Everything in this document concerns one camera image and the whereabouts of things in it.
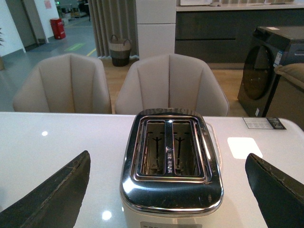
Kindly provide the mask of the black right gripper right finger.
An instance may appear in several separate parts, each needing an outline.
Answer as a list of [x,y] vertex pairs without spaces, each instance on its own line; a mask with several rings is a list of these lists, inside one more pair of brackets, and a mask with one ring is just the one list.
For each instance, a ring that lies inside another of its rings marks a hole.
[[245,170],[250,188],[269,228],[304,226],[304,185],[251,153]]

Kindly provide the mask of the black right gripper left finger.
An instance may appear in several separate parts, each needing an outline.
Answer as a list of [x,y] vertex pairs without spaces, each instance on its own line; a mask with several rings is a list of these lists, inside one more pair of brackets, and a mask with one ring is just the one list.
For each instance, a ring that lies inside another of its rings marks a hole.
[[91,159],[83,151],[0,214],[2,228],[72,228],[89,182]]

